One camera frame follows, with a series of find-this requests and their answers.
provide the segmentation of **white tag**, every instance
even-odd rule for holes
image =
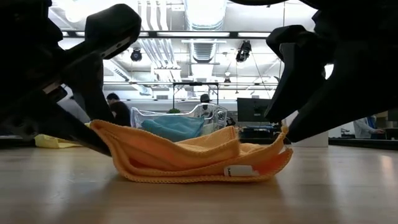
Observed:
[[[227,177],[253,177],[260,174],[249,165],[231,165],[224,168],[224,175]]]

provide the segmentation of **clear plastic bin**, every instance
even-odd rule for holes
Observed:
[[[227,109],[213,103],[200,103],[188,113],[157,113],[152,111],[139,110],[131,108],[131,126],[142,128],[141,124],[147,119],[155,120],[160,116],[186,116],[191,118],[204,117],[205,123],[201,134],[210,134],[226,126]]]

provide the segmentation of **wooden floor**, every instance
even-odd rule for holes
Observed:
[[[296,148],[266,183],[156,185],[85,148],[0,150],[0,223],[398,223],[398,152]]]

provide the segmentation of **orange towel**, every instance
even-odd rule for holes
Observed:
[[[255,182],[271,178],[290,161],[283,127],[270,146],[240,143],[233,127],[181,142],[105,121],[90,124],[108,145],[119,173],[135,182]]]

